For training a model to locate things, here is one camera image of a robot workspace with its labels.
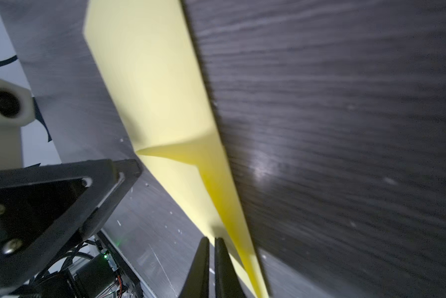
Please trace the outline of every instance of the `scratch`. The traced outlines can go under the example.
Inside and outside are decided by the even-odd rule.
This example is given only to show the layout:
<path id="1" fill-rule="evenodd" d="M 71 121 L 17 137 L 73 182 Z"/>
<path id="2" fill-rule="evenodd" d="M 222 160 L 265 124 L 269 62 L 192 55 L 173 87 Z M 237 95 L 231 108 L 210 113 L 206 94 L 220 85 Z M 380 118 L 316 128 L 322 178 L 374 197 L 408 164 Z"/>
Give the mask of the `scratch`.
<path id="1" fill-rule="evenodd" d="M 162 267 L 163 273 L 165 273 L 165 276 L 167 277 L 168 283 L 170 284 L 170 287 L 172 287 L 173 290 L 173 294 L 175 294 L 175 297 L 177 297 L 177 293 L 175 293 L 175 289 L 172 286 L 172 283 L 170 282 L 170 278 L 168 278 L 167 273 L 165 272 L 165 269 L 163 269 L 162 263 L 160 263 L 159 257 L 157 257 L 157 254 L 155 253 L 155 251 L 153 250 L 152 246 L 150 245 L 150 243 L 148 243 L 148 246 L 150 246 L 150 249 L 152 250 L 153 255 L 155 256 L 155 258 L 157 259 L 158 263 L 160 264 L 160 267 Z"/>

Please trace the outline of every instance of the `black cylinder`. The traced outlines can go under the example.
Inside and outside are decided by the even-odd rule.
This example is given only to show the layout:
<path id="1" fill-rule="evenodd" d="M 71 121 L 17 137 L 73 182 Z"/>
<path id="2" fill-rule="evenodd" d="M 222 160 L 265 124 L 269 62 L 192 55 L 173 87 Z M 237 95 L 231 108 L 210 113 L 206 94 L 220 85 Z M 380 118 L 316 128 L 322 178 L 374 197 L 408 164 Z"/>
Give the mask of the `black cylinder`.
<path id="1" fill-rule="evenodd" d="M 115 281 L 116 274 L 103 254 L 76 271 L 76 286 L 84 298 L 94 298 Z"/>

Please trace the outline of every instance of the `yellow paper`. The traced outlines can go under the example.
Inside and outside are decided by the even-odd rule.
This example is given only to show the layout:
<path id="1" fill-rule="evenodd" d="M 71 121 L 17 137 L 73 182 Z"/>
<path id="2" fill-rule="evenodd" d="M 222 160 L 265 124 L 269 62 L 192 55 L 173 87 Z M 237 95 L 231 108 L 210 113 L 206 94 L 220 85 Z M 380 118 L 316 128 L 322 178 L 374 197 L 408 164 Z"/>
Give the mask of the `yellow paper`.
<path id="1" fill-rule="evenodd" d="M 91 0 L 84 36 L 139 158 L 268 297 L 180 2 Z"/>

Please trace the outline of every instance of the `table surface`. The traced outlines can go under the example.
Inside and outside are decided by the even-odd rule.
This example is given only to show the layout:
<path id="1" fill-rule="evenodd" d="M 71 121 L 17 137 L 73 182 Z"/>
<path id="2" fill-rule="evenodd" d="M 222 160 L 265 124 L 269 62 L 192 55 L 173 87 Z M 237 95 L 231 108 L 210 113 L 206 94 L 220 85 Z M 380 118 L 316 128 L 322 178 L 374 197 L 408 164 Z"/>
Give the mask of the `table surface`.
<path id="1" fill-rule="evenodd" d="M 0 0 L 62 161 L 133 158 L 85 8 Z M 446 0 L 184 8 L 272 295 L 446 297 Z M 201 234 L 148 171 L 105 230 L 177 296 Z"/>

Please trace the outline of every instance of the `white speck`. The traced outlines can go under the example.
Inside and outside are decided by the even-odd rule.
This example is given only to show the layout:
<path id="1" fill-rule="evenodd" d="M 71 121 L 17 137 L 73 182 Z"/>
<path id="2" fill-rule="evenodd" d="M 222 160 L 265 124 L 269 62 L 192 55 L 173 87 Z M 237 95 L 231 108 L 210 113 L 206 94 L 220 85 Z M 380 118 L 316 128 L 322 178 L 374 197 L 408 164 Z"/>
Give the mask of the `white speck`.
<path id="1" fill-rule="evenodd" d="M 386 183 L 388 183 L 390 185 L 397 185 L 397 184 L 399 184 L 399 183 L 397 183 L 397 181 L 395 181 L 394 179 L 389 178 L 389 177 L 384 177 L 384 182 L 386 182 Z"/>
<path id="2" fill-rule="evenodd" d="M 163 269 L 162 263 L 160 263 L 159 257 L 157 257 L 157 254 L 155 253 L 155 251 L 153 251 L 153 248 L 152 248 L 152 246 L 150 245 L 150 243 L 148 244 L 148 246 L 150 246 L 150 249 L 152 250 L 153 255 L 155 256 L 155 258 L 157 259 L 158 263 L 160 264 L 160 267 L 162 267 L 163 273 L 165 273 L 165 276 L 167 277 L 168 283 L 170 284 L 170 287 L 172 287 L 173 294 L 175 294 L 175 297 L 178 297 L 178 296 L 177 296 L 177 293 L 175 292 L 175 289 L 174 289 L 173 286 L 172 286 L 172 283 L 170 282 L 170 278 L 168 278 L 168 275 L 167 275 L 167 273 L 165 272 L 165 269 Z"/>

